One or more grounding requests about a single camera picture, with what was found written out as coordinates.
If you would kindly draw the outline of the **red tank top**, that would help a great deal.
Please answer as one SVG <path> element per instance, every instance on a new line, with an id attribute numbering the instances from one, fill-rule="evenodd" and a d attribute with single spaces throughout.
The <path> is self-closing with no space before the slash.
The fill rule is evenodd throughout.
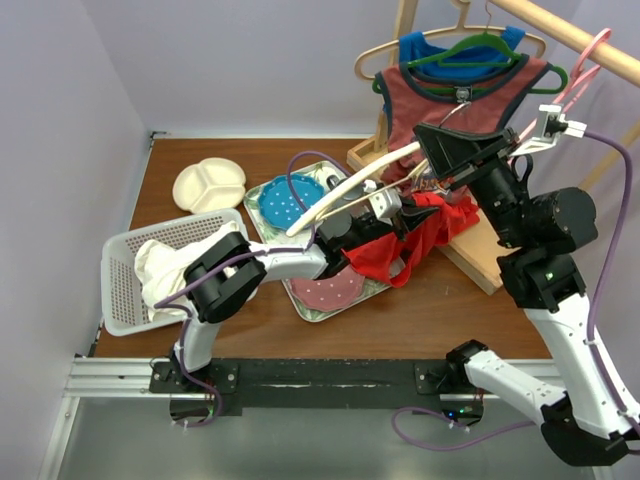
<path id="1" fill-rule="evenodd" d="M 453 205 L 435 193 L 414 193 L 410 199 L 419 207 L 435 207 L 436 210 L 407 234 L 405 240 L 390 233 L 346 251 L 346 257 L 357 273 L 400 288 L 434 247 L 447 246 L 454 237 L 479 222 L 479 207 L 468 196 Z"/>

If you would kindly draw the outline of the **cream wooden hanger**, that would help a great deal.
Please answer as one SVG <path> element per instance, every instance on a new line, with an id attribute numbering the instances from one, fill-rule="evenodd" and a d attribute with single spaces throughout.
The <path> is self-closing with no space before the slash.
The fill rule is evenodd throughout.
<path id="1" fill-rule="evenodd" d="M 373 162 L 369 163 L 349 178 L 346 178 L 340 185 L 323 196 L 318 202 L 305 211 L 298 220 L 293 223 L 286 231 L 287 237 L 293 237 L 308 225 L 314 225 L 323 215 L 331 208 L 331 206 L 340 200 L 346 193 L 357 187 L 367 179 L 373 179 L 379 170 L 384 170 L 388 165 L 404 158 L 420 149 L 420 143 L 414 141 L 400 149 L 388 152 Z"/>

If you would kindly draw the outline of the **pink plastic hanger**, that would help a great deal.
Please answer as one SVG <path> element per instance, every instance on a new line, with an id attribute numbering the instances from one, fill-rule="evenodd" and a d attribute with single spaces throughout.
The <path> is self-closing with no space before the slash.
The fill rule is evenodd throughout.
<path id="1" fill-rule="evenodd" d="M 585 62 L 598 46 L 609 40 L 610 36 L 611 29 L 605 28 L 590 41 L 574 64 L 569 74 L 567 87 L 550 103 L 562 105 L 565 115 L 589 88 L 591 82 L 601 69 L 599 64 L 595 64 L 591 68 L 586 69 Z"/>

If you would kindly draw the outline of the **white tank top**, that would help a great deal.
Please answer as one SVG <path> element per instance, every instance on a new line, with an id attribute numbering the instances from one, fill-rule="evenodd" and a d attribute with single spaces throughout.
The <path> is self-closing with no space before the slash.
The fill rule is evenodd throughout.
<path id="1" fill-rule="evenodd" d="M 138 249 L 134 258 L 134 271 L 142 285 L 141 295 L 151 322 L 180 315 L 177 310 L 158 311 L 154 305 L 186 286 L 183 274 L 198 257 L 226 234 L 239 231 L 239 223 L 230 221 L 205 239 L 189 243 L 180 249 L 157 240 L 148 240 Z"/>

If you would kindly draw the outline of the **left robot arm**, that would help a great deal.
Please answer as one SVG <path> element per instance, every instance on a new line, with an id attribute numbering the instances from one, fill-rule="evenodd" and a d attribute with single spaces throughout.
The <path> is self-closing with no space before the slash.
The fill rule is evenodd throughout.
<path id="1" fill-rule="evenodd" d="M 403 201 L 389 219 L 373 213 L 339 212 L 315 227 L 305 244 L 250 242 L 231 232 L 187 266 L 185 287 L 157 302 L 157 309 L 186 313 L 170 356 L 173 382 L 185 392 L 210 389 L 207 371 L 221 323 L 234 316 L 263 283 L 325 280 L 349 265 L 347 253 L 388 234 L 400 240 L 438 211 Z"/>

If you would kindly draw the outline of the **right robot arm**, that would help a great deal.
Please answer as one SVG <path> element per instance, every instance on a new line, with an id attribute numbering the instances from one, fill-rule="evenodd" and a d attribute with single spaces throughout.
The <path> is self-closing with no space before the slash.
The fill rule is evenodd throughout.
<path id="1" fill-rule="evenodd" d="M 503 286 L 552 355 L 562 386 L 510 365 L 471 340 L 447 354 L 445 379 L 499 396 L 541 431 L 574 467 L 611 466 L 639 438 L 639 405 L 626 389 L 595 326 L 595 302 L 573 253 L 597 238 L 591 196 L 566 187 L 537 196 L 516 162 L 528 158 L 516 133 L 472 134 L 421 124 L 414 130 L 435 177 L 466 187 L 507 254 L 497 260 Z"/>

